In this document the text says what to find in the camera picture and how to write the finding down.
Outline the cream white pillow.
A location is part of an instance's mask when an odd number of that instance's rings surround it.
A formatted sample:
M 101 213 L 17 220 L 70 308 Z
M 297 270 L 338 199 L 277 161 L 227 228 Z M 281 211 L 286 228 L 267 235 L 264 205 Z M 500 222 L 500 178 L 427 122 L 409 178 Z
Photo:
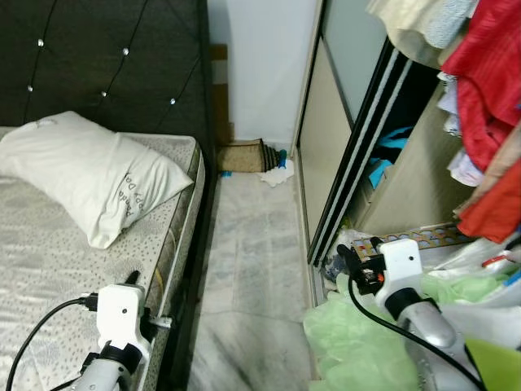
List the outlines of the cream white pillow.
M 75 112 L 0 137 L 0 175 L 22 179 L 62 205 L 93 248 L 108 248 L 193 185 L 174 160 Z

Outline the patterned cardboard box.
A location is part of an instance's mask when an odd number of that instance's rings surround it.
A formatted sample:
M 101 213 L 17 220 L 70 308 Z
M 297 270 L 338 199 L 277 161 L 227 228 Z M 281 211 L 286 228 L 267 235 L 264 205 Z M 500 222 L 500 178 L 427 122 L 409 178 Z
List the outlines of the patterned cardboard box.
M 342 244 L 357 251 L 360 257 L 369 257 L 377 253 L 375 242 L 388 243 L 398 239 L 413 239 L 420 250 L 453 247 L 475 241 L 474 238 L 463 235 L 458 230 L 457 224 L 442 223 L 386 235 L 370 235 L 367 232 L 341 228 L 336 236 L 334 247 Z

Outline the pale green plastic bag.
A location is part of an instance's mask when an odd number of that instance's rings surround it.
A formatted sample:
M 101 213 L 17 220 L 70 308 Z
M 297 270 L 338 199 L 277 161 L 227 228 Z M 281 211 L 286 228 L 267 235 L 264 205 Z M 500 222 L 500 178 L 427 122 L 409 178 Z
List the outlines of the pale green plastic bag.
M 422 294 L 432 297 L 459 331 L 519 351 L 520 308 L 492 305 L 506 290 L 506 277 L 465 277 L 446 282 L 422 277 Z M 303 328 L 319 365 L 320 379 L 310 391 L 421 391 L 427 381 L 409 356 L 413 342 L 366 317 L 348 295 L 347 275 L 336 279 L 336 291 L 305 314 Z

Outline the grey quilted mattress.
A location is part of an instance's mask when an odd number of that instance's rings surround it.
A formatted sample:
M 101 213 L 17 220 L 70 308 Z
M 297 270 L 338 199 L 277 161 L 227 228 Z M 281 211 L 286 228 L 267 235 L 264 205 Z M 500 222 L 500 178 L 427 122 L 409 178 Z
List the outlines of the grey quilted mattress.
M 44 193 L 16 178 L 0 178 L 0 391 L 49 390 L 74 379 L 98 349 L 96 315 L 60 303 L 120 283 L 133 270 L 145 305 L 173 317 L 201 199 L 200 147 L 189 135 L 135 134 L 164 154 L 193 185 L 122 231 L 107 249 L 85 234 Z

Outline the white plastic shopping bag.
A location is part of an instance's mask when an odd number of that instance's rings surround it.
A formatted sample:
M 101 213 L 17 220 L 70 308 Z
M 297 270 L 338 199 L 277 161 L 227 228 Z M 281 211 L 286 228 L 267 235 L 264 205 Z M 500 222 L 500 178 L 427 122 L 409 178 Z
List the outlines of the white plastic shopping bag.
M 506 244 L 477 239 L 448 254 L 444 260 L 424 266 L 432 277 L 454 282 L 465 277 L 503 277 L 520 270 Z

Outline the white crumpled tissue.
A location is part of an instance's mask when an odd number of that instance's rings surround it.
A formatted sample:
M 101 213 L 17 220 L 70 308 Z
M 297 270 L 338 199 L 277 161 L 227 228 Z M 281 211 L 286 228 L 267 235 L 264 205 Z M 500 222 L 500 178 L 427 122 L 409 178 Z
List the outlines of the white crumpled tissue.
M 258 178 L 269 187 L 276 187 L 285 183 L 287 179 L 293 178 L 296 167 L 293 160 L 286 159 L 280 165 L 269 171 L 257 173 Z

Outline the yellow green sheet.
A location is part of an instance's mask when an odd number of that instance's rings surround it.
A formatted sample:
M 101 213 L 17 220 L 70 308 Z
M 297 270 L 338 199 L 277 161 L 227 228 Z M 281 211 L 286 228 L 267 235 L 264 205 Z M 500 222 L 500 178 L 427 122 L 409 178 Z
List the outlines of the yellow green sheet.
M 521 390 L 521 353 L 481 339 L 466 337 L 466 348 L 488 391 Z

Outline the beige sliding door wardrobe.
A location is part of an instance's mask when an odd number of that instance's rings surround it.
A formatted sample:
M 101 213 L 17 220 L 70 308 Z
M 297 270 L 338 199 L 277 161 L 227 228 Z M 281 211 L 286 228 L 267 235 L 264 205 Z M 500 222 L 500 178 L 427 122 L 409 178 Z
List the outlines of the beige sliding door wardrobe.
M 297 140 L 313 270 L 334 268 L 341 228 L 382 235 L 458 219 L 510 137 L 479 170 L 462 145 L 457 78 L 399 52 L 369 0 L 322 3 Z

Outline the red orange cloth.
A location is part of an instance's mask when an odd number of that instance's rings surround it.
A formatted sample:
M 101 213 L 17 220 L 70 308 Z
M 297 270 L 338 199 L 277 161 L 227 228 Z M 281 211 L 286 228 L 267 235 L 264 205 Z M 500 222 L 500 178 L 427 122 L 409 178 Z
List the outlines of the red orange cloth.
M 513 163 L 502 178 L 462 212 L 458 230 L 471 238 L 501 244 L 518 230 L 521 222 L 521 161 Z

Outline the brown folded rug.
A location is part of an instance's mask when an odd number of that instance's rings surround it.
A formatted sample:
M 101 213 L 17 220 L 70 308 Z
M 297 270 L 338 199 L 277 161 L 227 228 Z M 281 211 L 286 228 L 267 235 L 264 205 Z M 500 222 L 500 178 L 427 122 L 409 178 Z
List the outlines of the brown folded rug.
M 280 151 L 263 140 L 233 142 L 218 149 L 218 169 L 240 173 L 264 173 L 278 167 Z

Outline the brown wooden board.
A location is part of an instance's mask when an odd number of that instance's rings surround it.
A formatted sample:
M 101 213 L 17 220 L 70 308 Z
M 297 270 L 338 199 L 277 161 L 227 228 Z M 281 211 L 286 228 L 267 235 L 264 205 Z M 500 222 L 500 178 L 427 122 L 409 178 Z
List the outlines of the brown wooden board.
M 226 44 L 209 46 L 212 67 L 213 137 L 219 147 L 231 143 L 234 124 L 230 120 L 230 63 Z

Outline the black tufted headboard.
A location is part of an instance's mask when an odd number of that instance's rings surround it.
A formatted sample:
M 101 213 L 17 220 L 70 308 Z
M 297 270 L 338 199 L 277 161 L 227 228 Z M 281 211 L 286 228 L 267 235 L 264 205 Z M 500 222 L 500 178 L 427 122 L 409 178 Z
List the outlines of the black tufted headboard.
M 206 0 L 0 0 L 0 126 L 72 111 L 212 165 L 209 44 Z

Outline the cream folded cloth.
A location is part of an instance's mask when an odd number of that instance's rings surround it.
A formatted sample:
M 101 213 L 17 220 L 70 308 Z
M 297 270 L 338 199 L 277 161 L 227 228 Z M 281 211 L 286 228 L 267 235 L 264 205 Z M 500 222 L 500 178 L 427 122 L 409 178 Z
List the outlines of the cream folded cloth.
M 435 0 L 369 0 L 367 4 L 367 11 L 383 23 L 388 40 L 399 52 L 423 66 L 440 68 L 461 44 L 469 19 L 445 49 L 438 49 L 429 45 L 422 34 L 433 8 Z

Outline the red hanging garment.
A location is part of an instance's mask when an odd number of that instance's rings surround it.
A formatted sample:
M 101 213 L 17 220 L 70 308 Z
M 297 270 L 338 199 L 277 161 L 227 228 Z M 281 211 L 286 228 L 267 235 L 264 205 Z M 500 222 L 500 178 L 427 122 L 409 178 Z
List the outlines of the red hanging garment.
M 479 0 L 442 70 L 457 81 L 466 155 L 484 171 L 521 118 L 521 0 Z

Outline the pale blue cloth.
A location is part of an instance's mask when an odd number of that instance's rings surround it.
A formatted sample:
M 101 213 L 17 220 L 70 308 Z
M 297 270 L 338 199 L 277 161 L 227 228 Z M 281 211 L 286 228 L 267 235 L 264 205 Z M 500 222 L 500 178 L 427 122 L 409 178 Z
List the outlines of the pale blue cloth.
M 479 0 L 435 0 L 435 8 L 422 31 L 425 41 L 432 47 L 445 49 L 464 22 L 472 18 L 477 4 Z

